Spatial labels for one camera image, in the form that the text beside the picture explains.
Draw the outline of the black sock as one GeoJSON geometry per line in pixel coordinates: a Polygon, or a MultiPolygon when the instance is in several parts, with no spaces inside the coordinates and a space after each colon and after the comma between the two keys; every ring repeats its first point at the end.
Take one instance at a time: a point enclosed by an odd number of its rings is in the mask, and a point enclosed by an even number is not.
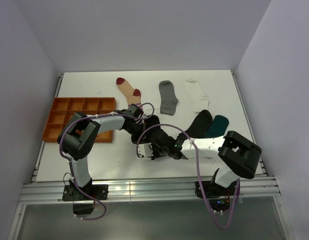
{"type": "MultiPolygon", "coordinates": [[[[160,119],[157,115],[152,115],[150,118],[144,121],[145,130],[149,129],[150,127],[154,125],[158,125],[158,124],[160,124],[160,119]]],[[[142,140],[145,143],[148,143],[151,140],[152,135],[158,130],[161,130],[160,126],[155,126],[151,128],[144,134],[144,137],[142,138],[142,140]]]]}
{"type": "Polygon", "coordinates": [[[202,139],[213,122],[211,113],[204,109],[193,120],[190,127],[185,131],[191,138],[202,139]]]}

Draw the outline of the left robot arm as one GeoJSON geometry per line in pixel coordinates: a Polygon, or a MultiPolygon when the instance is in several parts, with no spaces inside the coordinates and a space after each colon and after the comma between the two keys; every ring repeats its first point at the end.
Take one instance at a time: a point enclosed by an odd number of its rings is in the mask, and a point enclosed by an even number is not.
{"type": "Polygon", "coordinates": [[[81,200],[91,196],[92,182],[88,169],[88,154],[93,148],[97,135],[124,130],[131,135],[135,144],[146,130],[146,115],[140,106],[131,104],[128,109],[115,110],[106,114],[86,115],[76,112],[57,138],[60,155],[67,159],[70,167],[74,194],[81,200]]]}

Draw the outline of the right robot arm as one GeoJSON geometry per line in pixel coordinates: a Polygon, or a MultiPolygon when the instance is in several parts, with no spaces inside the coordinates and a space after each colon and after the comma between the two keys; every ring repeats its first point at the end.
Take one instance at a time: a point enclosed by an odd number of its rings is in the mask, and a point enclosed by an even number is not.
{"type": "Polygon", "coordinates": [[[262,154],[258,145],[232,130],[212,138],[194,138],[182,132],[177,139],[162,131],[151,137],[150,145],[154,158],[220,158],[223,167],[216,170],[210,184],[216,195],[222,195],[240,178],[253,179],[262,154]]]}

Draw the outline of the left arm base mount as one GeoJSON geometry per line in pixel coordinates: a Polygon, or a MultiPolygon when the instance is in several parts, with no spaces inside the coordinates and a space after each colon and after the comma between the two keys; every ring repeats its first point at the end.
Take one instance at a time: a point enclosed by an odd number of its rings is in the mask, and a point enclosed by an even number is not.
{"type": "Polygon", "coordinates": [[[108,197],[109,186],[107,184],[91,184],[87,187],[78,188],[70,182],[63,189],[62,201],[72,202],[73,213],[79,216],[86,217],[90,215],[96,205],[96,201],[88,197],[87,195],[99,200],[106,200],[108,197]],[[82,203],[82,201],[92,201],[92,203],[82,203]]]}

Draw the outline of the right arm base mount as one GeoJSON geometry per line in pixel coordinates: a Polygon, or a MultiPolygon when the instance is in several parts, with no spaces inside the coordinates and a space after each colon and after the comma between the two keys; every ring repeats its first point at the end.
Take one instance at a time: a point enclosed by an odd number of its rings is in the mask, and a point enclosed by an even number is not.
{"type": "Polygon", "coordinates": [[[227,188],[219,186],[211,181],[202,181],[205,197],[210,207],[216,212],[227,212],[231,207],[231,197],[235,196],[237,181],[231,183],[227,188]]]}

